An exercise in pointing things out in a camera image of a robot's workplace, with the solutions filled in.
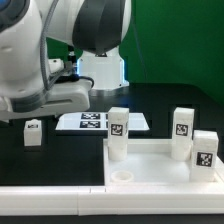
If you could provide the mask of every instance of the black table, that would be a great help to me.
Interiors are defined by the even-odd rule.
[[[114,97],[90,97],[91,112],[107,112],[113,106],[144,113],[150,131],[130,138],[171,138],[176,107],[195,109],[194,129],[218,133],[218,155],[224,161],[224,107],[196,87],[178,84],[132,84],[128,93]],[[26,120],[0,128],[0,186],[104,185],[103,145],[100,135],[66,135],[55,131],[57,119],[43,119],[43,144],[23,146]],[[0,217],[0,223],[223,223],[224,215]]]

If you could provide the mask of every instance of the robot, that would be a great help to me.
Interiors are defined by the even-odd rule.
[[[130,17],[131,0],[0,0],[0,119],[85,111],[91,89],[128,86],[118,46]],[[71,63],[48,60],[46,37],[83,50],[76,82]]]

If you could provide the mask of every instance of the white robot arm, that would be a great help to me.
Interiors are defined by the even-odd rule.
[[[0,120],[87,110],[91,81],[46,86],[46,18],[53,14],[49,37],[101,55],[124,38],[130,5],[131,0],[0,0]]]

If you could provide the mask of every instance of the tall white block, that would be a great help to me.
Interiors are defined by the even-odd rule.
[[[123,161],[127,157],[129,109],[112,107],[108,112],[109,159]]]
[[[212,182],[219,139],[216,132],[195,131],[191,159],[191,181]]]
[[[171,157],[187,161],[191,157],[194,109],[179,108],[174,111]]]
[[[42,124],[40,120],[27,121],[24,128],[24,145],[40,146],[42,142]]]

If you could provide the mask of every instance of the green background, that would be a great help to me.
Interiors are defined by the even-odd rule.
[[[120,46],[131,83],[193,84],[224,105],[224,0],[132,0],[133,26]],[[49,40],[50,57],[67,46]]]

